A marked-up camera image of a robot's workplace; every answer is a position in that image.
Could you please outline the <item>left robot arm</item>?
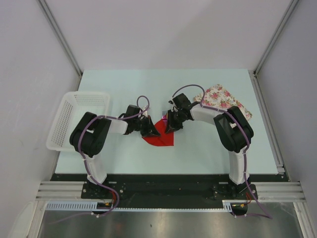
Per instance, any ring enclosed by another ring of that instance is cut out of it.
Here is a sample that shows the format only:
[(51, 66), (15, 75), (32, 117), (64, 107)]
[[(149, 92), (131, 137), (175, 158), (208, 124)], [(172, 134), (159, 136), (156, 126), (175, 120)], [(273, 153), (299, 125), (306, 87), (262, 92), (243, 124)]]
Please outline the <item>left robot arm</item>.
[(126, 112), (118, 118), (86, 112), (70, 134), (69, 143), (82, 156), (87, 179), (94, 183), (92, 192), (98, 198), (104, 198), (109, 194), (109, 185), (104, 183), (107, 173), (98, 156), (107, 135), (129, 135), (135, 131), (140, 132), (142, 137), (160, 136), (146, 109), (129, 105)]

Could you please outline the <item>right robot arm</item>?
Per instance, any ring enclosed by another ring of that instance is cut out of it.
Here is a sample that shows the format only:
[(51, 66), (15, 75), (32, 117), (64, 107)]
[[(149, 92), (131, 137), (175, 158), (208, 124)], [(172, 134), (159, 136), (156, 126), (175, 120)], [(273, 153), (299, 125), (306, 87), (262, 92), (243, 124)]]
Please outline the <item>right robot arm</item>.
[(185, 121), (203, 121), (216, 127), (220, 141), (229, 153), (228, 192), (234, 199), (240, 199), (250, 188), (247, 165), (247, 151), (250, 148), (254, 131), (238, 106), (227, 110), (205, 106), (202, 102), (191, 102), (181, 93), (169, 103), (165, 133), (183, 128)]

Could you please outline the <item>iridescent fork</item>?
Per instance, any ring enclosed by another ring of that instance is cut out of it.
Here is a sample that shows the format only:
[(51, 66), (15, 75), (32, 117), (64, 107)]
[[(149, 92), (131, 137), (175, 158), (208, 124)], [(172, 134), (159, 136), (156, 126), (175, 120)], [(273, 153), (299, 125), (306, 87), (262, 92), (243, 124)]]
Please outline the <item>iridescent fork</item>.
[(168, 111), (162, 111), (162, 120), (163, 120), (164, 122), (167, 122), (167, 121), (168, 121), (167, 115), (168, 115)]

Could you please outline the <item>red paper napkin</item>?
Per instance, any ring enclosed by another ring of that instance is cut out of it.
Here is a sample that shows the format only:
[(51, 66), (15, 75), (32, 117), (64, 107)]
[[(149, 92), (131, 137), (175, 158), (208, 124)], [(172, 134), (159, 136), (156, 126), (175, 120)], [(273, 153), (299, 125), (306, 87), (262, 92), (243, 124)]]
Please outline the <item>red paper napkin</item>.
[(167, 126), (167, 122), (163, 119), (158, 121), (155, 124), (155, 128), (160, 133), (160, 136), (148, 136), (143, 137), (143, 139), (150, 145), (156, 146), (156, 147), (168, 147), (168, 146), (174, 146), (174, 133), (165, 133), (165, 129)]

